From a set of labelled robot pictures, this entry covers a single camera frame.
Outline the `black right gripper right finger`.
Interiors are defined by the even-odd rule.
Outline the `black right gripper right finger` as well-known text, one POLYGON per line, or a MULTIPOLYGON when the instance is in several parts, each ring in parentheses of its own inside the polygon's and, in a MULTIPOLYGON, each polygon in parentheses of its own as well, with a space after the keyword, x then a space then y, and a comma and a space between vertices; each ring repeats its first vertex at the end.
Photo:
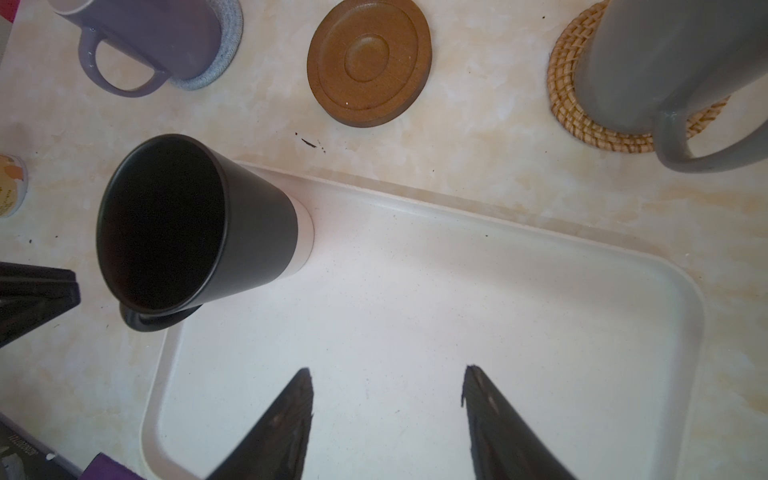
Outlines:
POLYGON ((471 456, 478 479, 574 477, 476 365, 465 370, 462 405, 467 410, 471 456))

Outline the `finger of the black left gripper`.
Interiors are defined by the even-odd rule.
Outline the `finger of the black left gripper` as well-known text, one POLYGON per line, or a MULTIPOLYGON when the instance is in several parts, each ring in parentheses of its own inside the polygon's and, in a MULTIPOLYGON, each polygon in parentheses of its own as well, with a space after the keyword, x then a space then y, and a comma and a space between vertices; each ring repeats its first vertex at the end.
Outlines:
POLYGON ((71 270, 1 263, 1 346, 80 304, 71 270))

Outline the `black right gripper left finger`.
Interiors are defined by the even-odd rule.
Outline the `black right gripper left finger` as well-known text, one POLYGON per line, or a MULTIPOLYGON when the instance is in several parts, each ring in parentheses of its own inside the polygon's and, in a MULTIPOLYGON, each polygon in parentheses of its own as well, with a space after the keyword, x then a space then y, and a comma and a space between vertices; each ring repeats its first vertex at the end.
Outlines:
POLYGON ((302 477, 314 390, 310 370, 300 369, 211 479, 302 477))

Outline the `black mug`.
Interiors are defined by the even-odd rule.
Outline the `black mug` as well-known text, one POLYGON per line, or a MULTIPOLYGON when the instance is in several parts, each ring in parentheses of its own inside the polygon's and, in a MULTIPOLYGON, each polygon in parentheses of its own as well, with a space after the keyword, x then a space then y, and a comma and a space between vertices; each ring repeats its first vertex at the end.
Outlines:
POLYGON ((293 196, 196 139, 151 138, 117 168, 96 250, 125 324, 155 332, 203 304, 298 272, 314 244, 293 196))

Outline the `lavender mug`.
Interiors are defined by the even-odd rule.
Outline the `lavender mug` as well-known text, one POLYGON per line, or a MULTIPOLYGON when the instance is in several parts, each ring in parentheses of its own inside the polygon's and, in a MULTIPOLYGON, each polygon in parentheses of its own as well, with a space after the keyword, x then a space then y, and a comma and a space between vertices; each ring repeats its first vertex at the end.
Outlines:
POLYGON ((86 76, 126 98, 149 95, 172 78, 189 80, 203 74, 214 62, 223 36, 207 1, 59 0, 50 5, 80 28, 78 59, 86 76), (111 84, 97 64, 103 42, 152 69, 152 77, 133 89, 111 84))

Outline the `round grey coaster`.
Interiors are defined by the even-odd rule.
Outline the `round grey coaster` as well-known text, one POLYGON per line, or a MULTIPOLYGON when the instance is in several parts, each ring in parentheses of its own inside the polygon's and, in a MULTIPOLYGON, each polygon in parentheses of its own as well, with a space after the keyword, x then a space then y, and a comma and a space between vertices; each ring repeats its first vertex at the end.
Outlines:
POLYGON ((244 30, 244 15, 239 0, 207 0, 221 27, 221 42, 211 65, 197 77, 181 80, 172 78, 170 83, 182 90, 194 91, 215 82, 232 63, 244 30))

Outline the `round woven rattan coaster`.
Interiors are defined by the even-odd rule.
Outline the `round woven rattan coaster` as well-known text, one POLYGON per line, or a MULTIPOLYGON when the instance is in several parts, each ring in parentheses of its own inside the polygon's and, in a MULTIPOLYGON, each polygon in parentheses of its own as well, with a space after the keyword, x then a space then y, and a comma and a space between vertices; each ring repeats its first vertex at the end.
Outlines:
POLYGON ((547 67, 550 109, 578 140, 622 153, 656 150, 653 123, 678 111, 700 134, 729 95, 716 77, 741 10, 729 1, 600 1, 557 39, 547 67))

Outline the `round brown wooden coaster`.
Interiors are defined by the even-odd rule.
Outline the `round brown wooden coaster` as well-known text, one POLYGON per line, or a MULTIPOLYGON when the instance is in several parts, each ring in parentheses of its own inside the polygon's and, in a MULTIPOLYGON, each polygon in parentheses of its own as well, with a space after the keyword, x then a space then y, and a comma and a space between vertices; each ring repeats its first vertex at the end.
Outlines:
POLYGON ((320 106, 351 127, 383 125, 404 113, 432 65, 428 22, 413 1, 342 1, 316 29, 307 76, 320 106))

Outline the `grey mug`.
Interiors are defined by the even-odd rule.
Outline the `grey mug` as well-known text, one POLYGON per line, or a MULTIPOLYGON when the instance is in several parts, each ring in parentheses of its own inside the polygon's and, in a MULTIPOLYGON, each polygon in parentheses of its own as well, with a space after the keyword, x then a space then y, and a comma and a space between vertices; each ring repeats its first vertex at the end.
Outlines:
POLYGON ((714 173, 766 159, 767 127, 696 157, 688 118, 766 73, 764 1, 612 1, 578 62, 574 87, 597 124, 650 134, 667 168, 714 173))

